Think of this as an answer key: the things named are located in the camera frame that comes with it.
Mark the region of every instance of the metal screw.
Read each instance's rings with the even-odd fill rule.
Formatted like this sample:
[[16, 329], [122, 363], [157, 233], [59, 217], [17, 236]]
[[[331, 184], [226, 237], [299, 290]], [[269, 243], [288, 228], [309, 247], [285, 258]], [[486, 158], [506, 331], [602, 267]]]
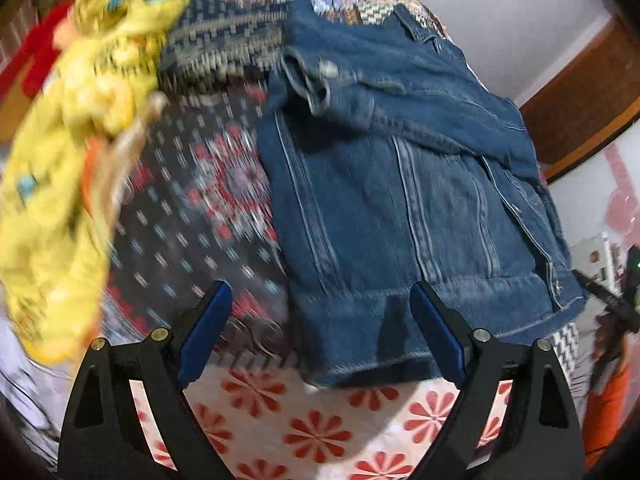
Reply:
[[548, 352], [549, 350], [551, 350], [551, 343], [548, 340], [544, 339], [544, 338], [538, 339], [536, 341], [536, 345], [538, 345], [538, 348], [540, 348], [541, 350], [543, 350], [545, 352]]
[[104, 346], [105, 343], [106, 341], [103, 337], [97, 337], [96, 339], [91, 341], [91, 348], [92, 350], [99, 350]]
[[476, 328], [474, 330], [474, 338], [485, 343], [491, 339], [491, 334], [484, 328]]
[[154, 341], [164, 341], [166, 337], [169, 335], [169, 331], [165, 328], [156, 328], [151, 333], [151, 339]]

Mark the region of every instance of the white wall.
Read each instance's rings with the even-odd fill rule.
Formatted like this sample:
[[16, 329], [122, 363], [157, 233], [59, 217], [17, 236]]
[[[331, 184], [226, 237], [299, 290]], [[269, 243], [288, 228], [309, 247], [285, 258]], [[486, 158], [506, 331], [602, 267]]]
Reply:
[[606, 24], [602, 0], [420, 0], [494, 93], [522, 104]]
[[[640, 198], [640, 121], [615, 143], [636, 188], [636, 196]], [[603, 231], [609, 234], [610, 240], [622, 241], [622, 236], [604, 223], [607, 205], [616, 187], [602, 151], [549, 186], [569, 246]]]

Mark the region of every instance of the orange fabric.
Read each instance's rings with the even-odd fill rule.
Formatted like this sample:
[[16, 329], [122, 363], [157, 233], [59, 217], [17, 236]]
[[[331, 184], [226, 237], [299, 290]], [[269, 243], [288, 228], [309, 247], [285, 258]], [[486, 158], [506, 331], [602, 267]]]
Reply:
[[86, 144], [86, 153], [84, 154], [84, 168], [82, 170], [82, 181], [80, 187], [82, 189], [82, 205], [89, 213], [91, 212], [91, 184], [94, 179], [94, 171], [98, 164], [98, 157], [102, 151], [104, 142], [99, 137], [91, 137]]
[[602, 395], [589, 393], [587, 412], [582, 425], [585, 466], [591, 469], [618, 432], [623, 401], [629, 386], [629, 370], [613, 375]]

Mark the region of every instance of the red fabric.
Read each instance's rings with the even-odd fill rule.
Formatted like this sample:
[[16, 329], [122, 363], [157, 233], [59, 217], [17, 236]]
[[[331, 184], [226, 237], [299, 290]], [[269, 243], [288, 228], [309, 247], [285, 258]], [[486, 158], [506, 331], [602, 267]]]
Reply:
[[622, 403], [629, 384], [629, 366], [610, 378], [602, 395], [589, 393], [582, 425], [586, 468], [591, 469], [618, 432]]
[[42, 88], [42, 84], [49, 74], [49, 70], [60, 55], [60, 51], [52, 46], [53, 32], [58, 24], [66, 18], [73, 0], [63, 0], [57, 4], [47, 17], [33, 27], [15, 53], [12, 60], [0, 74], [0, 101], [3, 100], [14, 84], [14, 80], [22, 67], [31, 58], [33, 65], [22, 82], [22, 91], [33, 99]]

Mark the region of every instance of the red flower pattern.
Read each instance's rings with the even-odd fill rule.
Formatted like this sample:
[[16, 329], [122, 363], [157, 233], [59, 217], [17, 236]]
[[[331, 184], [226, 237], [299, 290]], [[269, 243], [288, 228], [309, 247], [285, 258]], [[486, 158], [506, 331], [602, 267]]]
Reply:
[[271, 465], [266, 460], [258, 459], [254, 460], [254, 467], [241, 463], [238, 464], [238, 471], [240, 475], [236, 477], [237, 480], [282, 480], [282, 476], [287, 473], [289, 469], [282, 465]]
[[140, 408], [140, 404], [142, 404], [142, 402], [140, 401], [139, 398], [137, 397], [133, 397], [133, 403], [136, 406], [136, 415], [138, 416], [138, 420], [140, 422], [148, 422], [149, 421], [149, 416], [146, 414], [146, 412], [144, 412], [141, 408]]
[[326, 462], [326, 451], [333, 456], [344, 456], [344, 448], [334, 444], [351, 439], [351, 431], [336, 431], [342, 425], [342, 418], [332, 415], [323, 424], [322, 414], [316, 410], [309, 412], [308, 418], [310, 425], [299, 418], [294, 418], [290, 424], [294, 430], [303, 434], [289, 433], [282, 437], [285, 444], [295, 447], [293, 455], [296, 458], [305, 458], [310, 454], [311, 459], [317, 464]]
[[409, 407], [409, 412], [420, 418], [411, 418], [404, 423], [404, 429], [407, 431], [416, 431], [412, 440], [416, 444], [420, 444], [425, 438], [429, 442], [433, 442], [444, 421], [449, 415], [453, 403], [456, 400], [456, 394], [446, 392], [443, 396], [439, 396], [437, 392], [431, 390], [427, 394], [427, 403], [423, 406], [420, 402], [414, 402]]
[[364, 473], [356, 473], [349, 477], [349, 480], [386, 480], [408, 475], [414, 466], [404, 464], [406, 459], [403, 453], [396, 453], [393, 456], [384, 451], [379, 451], [373, 456], [371, 463], [360, 460], [356, 467]]
[[164, 445], [164, 442], [162, 442], [161, 440], [156, 440], [154, 442], [154, 447], [156, 448], [155, 452], [153, 453], [154, 460], [159, 464], [177, 470], [174, 461], [171, 459], [171, 455], [169, 455], [169, 450]]
[[513, 381], [506, 381], [502, 384], [500, 384], [500, 386], [498, 386], [498, 393], [500, 395], [504, 395], [504, 403], [508, 404], [509, 403], [509, 398], [511, 397], [511, 385], [513, 384]]
[[502, 423], [500, 422], [499, 416], [494, 416], [484, 427], [484, 431], [480, 436], [480, 440], [478, 441], [478, 447], [485, 446], [489, 442], [491, 442], [494, 438], [498, 436], [500, 433], [500, 428], [502, 427]]
[[359, 408], [369, 397], [369, 409], [376, 412], [382, 407], [380, 396], [386, 400], [396, 400], [400, 396], [400, 392], [395, 388], [386, 386], [385, 388], [371, 388], [369, 390], [356, 390], [349, 396], [349, 404], [354, 408]]
[[239, 124], [228, 124], [213, 139], [194, 147], [194, 186], [187, 190], [191, 206], [200, 206], [222, 241], [271, 239], [270, 188], [251, 141]]
[[280, 403], [273, 396], [282, 395], [287, 389], [284, 384], [274, 381], [273, 375], [266, 372], [238, 373], [234, 370], [229, 374], [235, 381], [223, 381], [222, 389], [231, 394], [233, 408], [238, 410], [245, 407], [254, 418], [262, 415], [263, 406], [271, 412], [280, 411]]
[[202, 431], [207, 435], [209, 443], [220, 454], [225, 454], [229, 448], [223, 440], [233, 440], [233, 434], [224, 429], [226, 418], [219, 413], [212, 413], [204, 404], [196, 404], [193, 411], [198, 423], [202, 427]]

